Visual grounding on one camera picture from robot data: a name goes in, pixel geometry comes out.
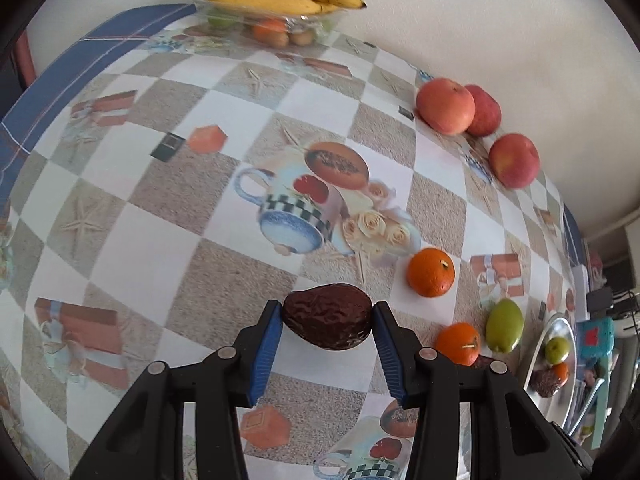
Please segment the orange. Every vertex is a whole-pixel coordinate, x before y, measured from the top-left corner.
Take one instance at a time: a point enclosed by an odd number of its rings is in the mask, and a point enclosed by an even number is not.
[[[469,323],[456,323],[438,334],[435,349],[457,365],[471,366],[480,355],[480,334]]]
[[[557,364],[551,369],[560,379],[560,386],[564,386],[564,384],[569,380],[569,365],[567,363]]]
[[[278,20],[276,18],[269,18],[268,20],[262,20],[257,25],[253,27],[254,38],[261,43],[267,43],[271,35],[276,33],[286,33],[287,32],[287,24],[282,20]]]
[[[446,294],[456,279],[456,269],[449,255],[436,248],[414,254],[406,270],[409,286],[425,298]]]

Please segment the blue tablecloth border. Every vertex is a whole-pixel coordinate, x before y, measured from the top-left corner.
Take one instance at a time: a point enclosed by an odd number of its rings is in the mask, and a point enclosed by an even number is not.
[[[126,10],[94,28],[47,67],[0,121],[0,210],[27,156],[71,99],[123,54],[194,12],[193,4]]]

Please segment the green lime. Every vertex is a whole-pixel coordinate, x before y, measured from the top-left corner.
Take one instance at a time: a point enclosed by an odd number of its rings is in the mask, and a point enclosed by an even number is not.
[[[207,18],[209,25],[213,28],[218,28],[220,30],[225,30],[226,28],[233,27],[236,23],[236,20],[230,18],[228,16],[209,16]]]
[[[322,30],[328,34],[332,30],[334,30],[334,20],[321,20],[320,25],[322,25]]]

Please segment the plate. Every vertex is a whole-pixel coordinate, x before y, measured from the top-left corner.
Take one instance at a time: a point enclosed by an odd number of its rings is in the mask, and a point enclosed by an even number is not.
[[[556,336],[562,336],[571,343],[571,351],[569,353],[569,357],[565,361],[569,366],[569,379],[553,397],[543,399],[543,397],[540,397],[538,393],[529,386],[529,381],[531,379],[531,374],[535,370],[548,368],[548,364],[545,360],[545,345],[551,338]],[[561,428],[564,426],[564,422],[569,414],[571,401],[574,396],[576,367],[577,359],[574,332],[571,330],[571,325],[562,314],[555,314],[546,324],[537,344],[532,348],[532,351],[529,353],[527,358],[520,364],[520,367],[518,368],[518,382],[529,397],[531,397],[531,400],[533,400],[534,404],[538,407],[546,420],[557,423]]]

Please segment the apple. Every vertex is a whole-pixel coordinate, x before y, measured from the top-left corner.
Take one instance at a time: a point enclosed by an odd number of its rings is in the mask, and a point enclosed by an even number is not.
[[[436,78],[422,85],[415,99],[422,120],[438,133],[459,135],[474,120],[476,105],[471,92],[446,78]]]
[[[506,187],[519,189],[533,182],[540,172],[540,156],[533,142],[522,134],[507,134],[489,150],[489,165]]]
[[[500,105],[478,85],[466,85],[465,88],[471,92],[476,103],[474,120],[466,130],[476,137],[491,135],[502,121]]]
[[[550,365],[564,363],[571,353],[571,345],[562,336],[551,338],[545,346],[545,359]]]
[[[329,188],[313,175],[303,175],[293,181],[293,189],[298,193],[308,195],[316,203],[323,204],[329,198]]]
[[[369,451],[369,455],[372,458],[386,458],[387,460],[394,460],[398,458],[401,451],[402,442],[396,438],[386,436],[373,445]]]

